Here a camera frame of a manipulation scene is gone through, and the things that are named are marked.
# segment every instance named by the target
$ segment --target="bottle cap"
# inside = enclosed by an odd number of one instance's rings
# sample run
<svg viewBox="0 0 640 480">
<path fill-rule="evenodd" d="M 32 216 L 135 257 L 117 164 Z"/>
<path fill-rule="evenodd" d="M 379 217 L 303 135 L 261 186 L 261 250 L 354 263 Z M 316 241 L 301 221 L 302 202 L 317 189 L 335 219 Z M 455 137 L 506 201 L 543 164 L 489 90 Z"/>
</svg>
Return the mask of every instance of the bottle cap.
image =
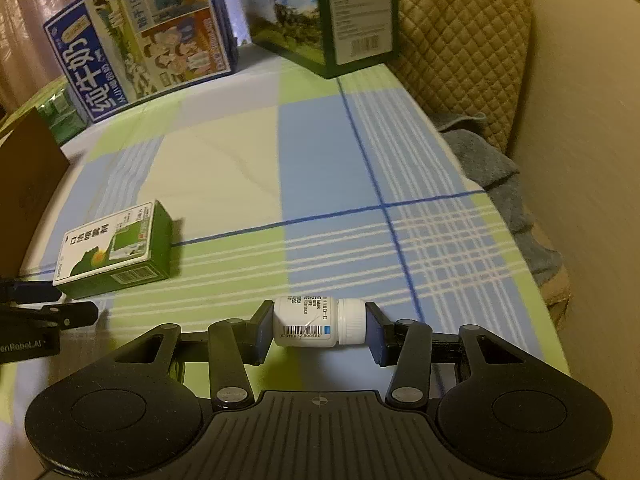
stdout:
<svg viewBox="0 0 640 480">
<path fill-rule="evenodd" d="M 367 335 L 367 312 L 364 301 L 346 298 L 338 300 L 338 343 L 360 345 Z"/>
</svg>

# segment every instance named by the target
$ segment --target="curtain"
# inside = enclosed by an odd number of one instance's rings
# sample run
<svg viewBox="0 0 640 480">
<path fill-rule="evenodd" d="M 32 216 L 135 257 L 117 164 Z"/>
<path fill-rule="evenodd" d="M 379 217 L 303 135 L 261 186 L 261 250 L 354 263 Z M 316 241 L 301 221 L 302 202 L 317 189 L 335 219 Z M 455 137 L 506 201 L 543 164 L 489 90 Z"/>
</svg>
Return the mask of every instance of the curtain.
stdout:
<svg viewBox="0 0 640 480">
<path fill-rule="evenodd" d="M 62 74 L 42 24 L 74 0 L 0 0 L 0 104 L 11 113 Z"/>
</svg>

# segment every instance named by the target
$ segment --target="barcode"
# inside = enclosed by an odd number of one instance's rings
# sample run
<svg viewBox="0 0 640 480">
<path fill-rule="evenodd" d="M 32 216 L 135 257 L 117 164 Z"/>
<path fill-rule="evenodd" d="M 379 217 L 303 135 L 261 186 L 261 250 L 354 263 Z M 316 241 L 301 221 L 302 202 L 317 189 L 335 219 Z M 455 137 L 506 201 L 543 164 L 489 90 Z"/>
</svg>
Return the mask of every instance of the barcode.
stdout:
<svg viewBox="0 0 640 480">
<path fill-rule="evenodd" d="M 323 325 L 287 325 L 282 327 L 284 337 L 320 337 L 325 333 L 329 332 L 325 330 Z"/>
<path fill-rule="evenodd" d="M 380 46 L 380 35 L 367 36 L 366 38 L 358 38 L 351 41 L 351 55 L 359 56 L 372 50 L 377 50 Z"/>
<path fill-rule="evenodd" d="M 158 275 L 147 266 L 138 267 L 137 269 L 123 270 L 117 274 L 111 275 L 121 285 L 129 285 L 130 283 L 141 282 L 149 278 L 156 278 Z"/>
</svg>

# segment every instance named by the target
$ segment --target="quilted chair cover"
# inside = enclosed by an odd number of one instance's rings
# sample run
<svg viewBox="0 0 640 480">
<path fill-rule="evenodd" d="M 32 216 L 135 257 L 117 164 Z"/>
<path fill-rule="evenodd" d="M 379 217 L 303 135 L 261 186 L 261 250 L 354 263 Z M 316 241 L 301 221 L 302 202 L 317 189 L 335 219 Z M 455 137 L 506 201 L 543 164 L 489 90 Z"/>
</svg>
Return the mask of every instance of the quilted chair cover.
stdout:
<svg viewBox="0 0 640 480">
<path fill-rule="evenodd" d="M 400 52 L 388 65 L 427 112 L 487 116 L 507 147 L 524 73 L 531 0 L 399 0 Z"/>
</svg>

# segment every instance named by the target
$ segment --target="plaid tablecloth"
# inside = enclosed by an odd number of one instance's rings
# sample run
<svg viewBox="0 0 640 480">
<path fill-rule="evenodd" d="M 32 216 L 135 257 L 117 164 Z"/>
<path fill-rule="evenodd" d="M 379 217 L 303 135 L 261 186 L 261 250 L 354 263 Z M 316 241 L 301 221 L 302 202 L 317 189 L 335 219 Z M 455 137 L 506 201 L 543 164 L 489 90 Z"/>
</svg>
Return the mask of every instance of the plaid tablecloth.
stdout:
<svg viewBox="0 0 640 480">
<path fill-rule="evenodd" d="M 237 75 L 92 126 L 65 147 L 72 169 L 22 273 L 51 279 L 62 235 L 159 200 L 174 218 L 173 275 L 95 298 L 101 315 L 63 334 L 51 360 L 4 366 L 0 463 L 38 471 L 22 427 L 47 380 L 163 322 L 184 332 L 249 317 L 265 298 L 375 300 L 436 332 L 477 323 L 566 371 L 556 332 L 489 198 L 466 180 L 428 118 L 385 66 L 324 80 L 258 47 Z M 366 348 L 281 349 L 251 368 L 262 388 L 386 390 Z M 452 379 L 436 374 L 434 388 Z M 206 368 L 186 383 L 208 396 Z"/>
</svg>

